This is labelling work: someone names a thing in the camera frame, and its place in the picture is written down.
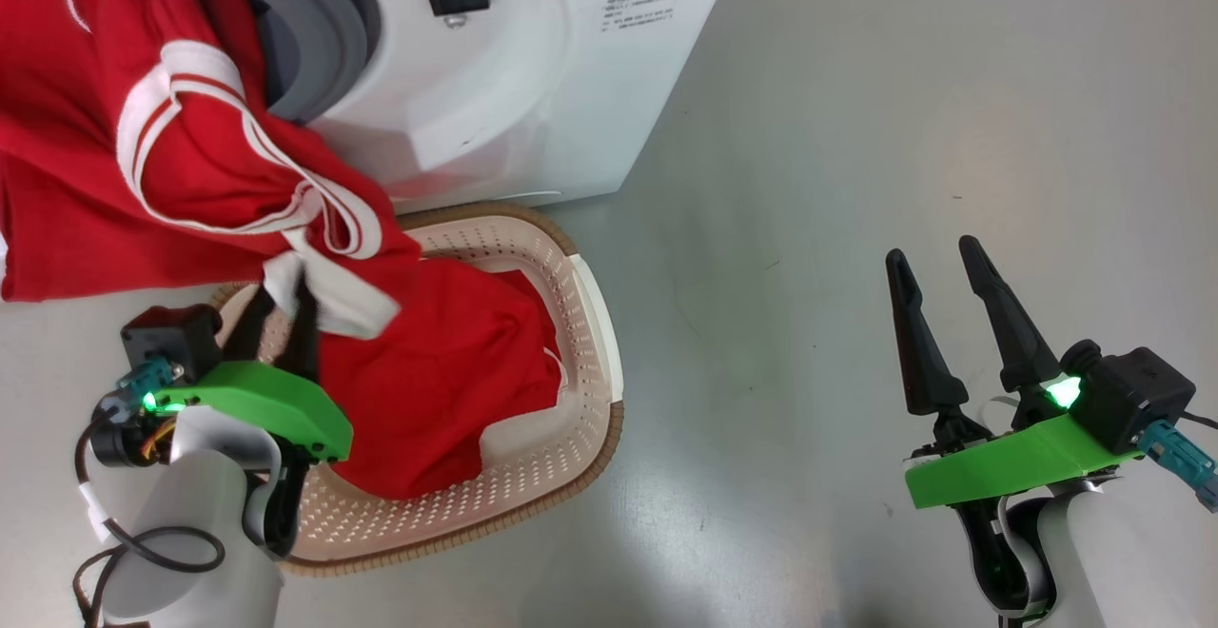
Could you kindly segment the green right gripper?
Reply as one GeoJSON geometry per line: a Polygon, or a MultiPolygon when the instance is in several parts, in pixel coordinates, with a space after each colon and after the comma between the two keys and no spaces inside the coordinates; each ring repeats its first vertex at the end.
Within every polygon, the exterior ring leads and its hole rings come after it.
{"type": "MultiPolygon", "coordinates": [[[[959,251],[970,287],[987,307],[1002,363],[1002,388],[1057,380],[1062,375],[1057,357],[987,249],[974,235],[961,235],[959,251]]],[[[888,251],[885,273],[907,413],[959,414],[970,393],[950,372],[923,316],[923,293],[903,249],[888,251]]],[[[987,434],[983,425],[963,415],[950,415],[938,425],[962,427],[967,439],[952,453],[923,445],[907,459],[904,478],[914,508],[949,508],[956,514],[970,542],[974,581],[1001,622],[1046,617],[1056,585],[1047,546],[1034,528],[1047,515],[1051,499],[1013,505],[1011,498],[1041,486],[1057,498],[1095,489],[1134,454],[1111,453],[1069,416],[1001,437],[987,434]]]]}

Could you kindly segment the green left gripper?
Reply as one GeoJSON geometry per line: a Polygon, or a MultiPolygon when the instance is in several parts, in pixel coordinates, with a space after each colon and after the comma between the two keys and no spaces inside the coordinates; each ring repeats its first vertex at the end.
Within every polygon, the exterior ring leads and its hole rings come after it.
{"type": "Polygon", "coordinates": [[[266,319],[276,303],[258,285],[241,312],[222,361],[196,385],[149,397],[173,417],[171,461],[218,453],[241,469],[241,527],[270,557],[290,556],[298,536],[304,481],[318,464],[351,458],[354,428],[319,382],[319,305],[301,271],[292,327],[280,368],[259,361],[266,319]]]}

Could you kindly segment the red and white garment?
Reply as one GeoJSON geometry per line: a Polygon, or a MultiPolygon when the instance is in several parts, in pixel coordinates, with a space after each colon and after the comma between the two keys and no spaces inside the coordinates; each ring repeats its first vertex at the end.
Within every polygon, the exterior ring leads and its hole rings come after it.
{"type": "Polygon", "coordinates": [[[475,478],[564,372],[523,274],[425,259],[382,190],[270,113],[247,0],[0,0],[0,299],[259,280],[319,307],[336,473],[406,500],[475,478]]]}

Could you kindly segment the cream perforated laundry basket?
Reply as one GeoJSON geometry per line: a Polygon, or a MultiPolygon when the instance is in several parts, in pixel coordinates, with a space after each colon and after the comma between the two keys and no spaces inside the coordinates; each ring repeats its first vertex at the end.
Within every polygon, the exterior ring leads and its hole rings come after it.
{"type": "Polygon", "coordinates": [[[548,410],[484,432],[476,478],[412,500],[382,500],[312,469],[294,553],[301,577],[354,574],[406,563],[505,531],[583,492],[621,437],[622,366],[596,273],[561,228],[521,204],[458,204],[400,215],[428,258],[482,271],[521,271],[555,325],[566,383],[548,410]]]}

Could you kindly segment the grey rubber door gasket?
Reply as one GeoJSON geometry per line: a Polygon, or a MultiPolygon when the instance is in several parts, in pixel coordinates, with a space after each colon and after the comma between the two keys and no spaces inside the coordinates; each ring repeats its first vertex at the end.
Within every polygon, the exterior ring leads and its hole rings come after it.
{"type": "Polygon", "coordinates": [[[308,124],[352,90],[378,47],[378,0],[248,0],[270,113],[308,124]]]}

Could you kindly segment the white washing machine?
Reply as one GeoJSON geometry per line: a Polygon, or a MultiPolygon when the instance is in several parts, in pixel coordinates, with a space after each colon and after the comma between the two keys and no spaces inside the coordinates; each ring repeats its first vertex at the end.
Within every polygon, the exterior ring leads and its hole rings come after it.
{"type": "Polygon", "coordinates": [[[613,194],[649,138],[717,0],[600,33],[604,0],[491,0],[438,18],[378,0],[361,79],[308,124],[401,213],[613,194]]]}

